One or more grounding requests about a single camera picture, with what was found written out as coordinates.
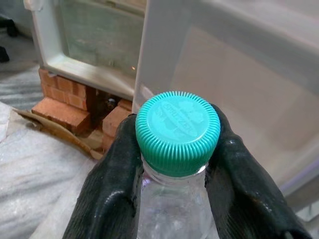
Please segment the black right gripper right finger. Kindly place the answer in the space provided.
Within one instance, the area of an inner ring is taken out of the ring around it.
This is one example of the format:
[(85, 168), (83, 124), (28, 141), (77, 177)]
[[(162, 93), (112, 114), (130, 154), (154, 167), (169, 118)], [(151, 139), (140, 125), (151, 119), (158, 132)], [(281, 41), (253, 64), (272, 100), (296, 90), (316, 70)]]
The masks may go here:
[(312, 239), (268, 172), (235, 134), (226, 115), (205, 170), (205, 188), (220, 239)]

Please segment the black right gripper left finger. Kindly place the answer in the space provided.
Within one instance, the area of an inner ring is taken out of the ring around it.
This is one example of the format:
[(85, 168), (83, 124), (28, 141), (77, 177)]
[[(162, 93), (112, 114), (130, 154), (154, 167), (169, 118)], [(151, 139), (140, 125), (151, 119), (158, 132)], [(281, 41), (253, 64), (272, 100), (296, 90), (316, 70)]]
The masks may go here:
[(137, 239), (143, 177), (136, 114), (89, 172), (62, 239)]

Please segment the brown cardboard sheet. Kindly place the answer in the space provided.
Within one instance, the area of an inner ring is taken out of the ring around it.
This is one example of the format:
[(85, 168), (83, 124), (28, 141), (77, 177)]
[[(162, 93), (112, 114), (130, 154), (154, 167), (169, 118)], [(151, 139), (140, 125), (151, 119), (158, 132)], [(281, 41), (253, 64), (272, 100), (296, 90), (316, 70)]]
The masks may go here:
[(95, 160), (100, 160), (104, 155), (104, 149), (102, 148), (102, 134), (97, 130), (84, 133), (84, 135), (76, 135), (58, 123), (29, 111), (18, 110), (15, 108), (13, 108), (13, 111), (22, 118), (34, 123), (39, 131), (46, 132), (63, 141), (71, 143)]

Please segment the clear bottle with teal cap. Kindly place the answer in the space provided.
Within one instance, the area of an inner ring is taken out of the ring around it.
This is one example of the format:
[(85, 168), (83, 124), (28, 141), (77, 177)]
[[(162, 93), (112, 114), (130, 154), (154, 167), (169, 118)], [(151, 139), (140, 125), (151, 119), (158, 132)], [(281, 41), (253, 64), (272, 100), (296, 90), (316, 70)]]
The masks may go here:
[(220, 120), (205, 99), (164, 92), (136, 118), (143, 161), (137, 239), (219, 239), (205, 188), (205, 170)]

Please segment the white fridge body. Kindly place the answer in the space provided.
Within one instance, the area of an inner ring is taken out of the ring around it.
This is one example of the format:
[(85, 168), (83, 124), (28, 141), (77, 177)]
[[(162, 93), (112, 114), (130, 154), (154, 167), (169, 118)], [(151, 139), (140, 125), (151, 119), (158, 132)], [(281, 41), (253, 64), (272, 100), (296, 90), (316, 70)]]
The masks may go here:
[(50, 72), (132, 99), (147, 0), (23, 0)]

